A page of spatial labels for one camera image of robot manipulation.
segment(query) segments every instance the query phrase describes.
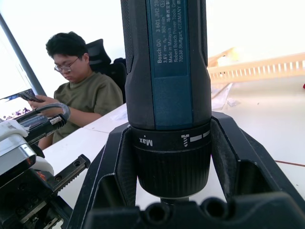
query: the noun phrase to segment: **white table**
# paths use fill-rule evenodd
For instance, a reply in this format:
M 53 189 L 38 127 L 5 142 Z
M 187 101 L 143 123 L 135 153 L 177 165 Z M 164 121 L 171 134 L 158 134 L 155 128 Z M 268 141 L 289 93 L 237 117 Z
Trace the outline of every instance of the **white table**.
M 226 104 L 221 112 L 233 117 L 244 131 L 262 143 L 274 160 L 305 164 L 304 83 L 305 77 L 298 77 L 234 84 L 228 97 L 239 104 L 234 107 Z M 109 132 L 127 122 L 125 109 L 126 105 L 123 105 L 44 150 L 54 172 L 60 172 L 80 154 L 86 155 L 92 161 L 105 145 Z M 305 167 L 283 163 L 278 165 L 305 199 L 305 182 L 302 176 Z M 85 174 L 86 171 L 60 192 L 71 207 L 75 205 Z M 207 186 L 191 197 L 191 200 L 201 203 L 211 196 L 224 199 L 212 163 Z M 159 199 L 138 185 L 136 204 L 140 208 L 146 208 L 156 201 Z

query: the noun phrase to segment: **black holder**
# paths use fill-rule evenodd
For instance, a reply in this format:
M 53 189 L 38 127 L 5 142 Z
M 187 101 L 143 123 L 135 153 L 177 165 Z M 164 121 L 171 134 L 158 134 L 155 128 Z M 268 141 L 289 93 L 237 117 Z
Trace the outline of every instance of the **black holder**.
M 305 202 L 265 148 L 233 118 L 213 113 L 212 158 L 227 203 L 156 203 L 135 207 L 137 166 L 131 128 L 109 135 L 86 175 L 69 229 L 305 228 Z

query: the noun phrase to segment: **man's glasses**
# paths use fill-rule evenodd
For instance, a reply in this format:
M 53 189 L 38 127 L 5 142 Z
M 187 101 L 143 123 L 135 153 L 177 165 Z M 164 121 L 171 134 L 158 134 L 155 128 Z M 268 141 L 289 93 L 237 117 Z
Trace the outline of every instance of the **man's glasses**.
M 75 61 L 73 61 L 72 64 L 68 65 L 68 66 L 62 66 L 62 67 L 59 67 L 59 66 L 55 66 L 54 67 L 54 70 L 58 71 L 59 73 L 62 73 L 63 71 L 65 72 L 71 72 L 72 69 L 71 69 L 71 66 L 77 61 L 77 59 Z

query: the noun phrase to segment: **man's hand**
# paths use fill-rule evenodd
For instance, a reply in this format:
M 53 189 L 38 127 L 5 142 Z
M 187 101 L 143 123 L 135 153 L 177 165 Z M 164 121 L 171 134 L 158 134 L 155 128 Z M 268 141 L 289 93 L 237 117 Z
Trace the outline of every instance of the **man's hand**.
M 34 102 L 34 101 L 29 101 L 29 104 L 32 107 L 32 109 L 40 108 L 40 107 L 43 107 L 48 104 L 59 103 L 58 100 L 52 99 L 52 98 L 44 96 L 44 95 L 37 95 L 36 98 L 41 99 L 44 102 L 38 103 L 38 102 Z M 48 110 L 42 112 L 42 114 L 47 117 L 53 117 L 60 113 L 62 113 L 62 110 L 60 108 L 52 108 L 52 109 L 48 109 Z

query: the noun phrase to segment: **black office chair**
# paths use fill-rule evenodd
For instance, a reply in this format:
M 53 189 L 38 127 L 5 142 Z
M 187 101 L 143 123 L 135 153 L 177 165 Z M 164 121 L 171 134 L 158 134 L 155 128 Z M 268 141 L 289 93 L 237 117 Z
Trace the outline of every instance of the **black office chair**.
M 89 64 L 92 71 L 100 72 L 111 77 L 121 89 L 123 102 L 125 103 L 126 66 L 121 62 L 110 64 L 111 59 L 104 49 L 103 39 L 88 43 L 87 49 L 90 58 Z

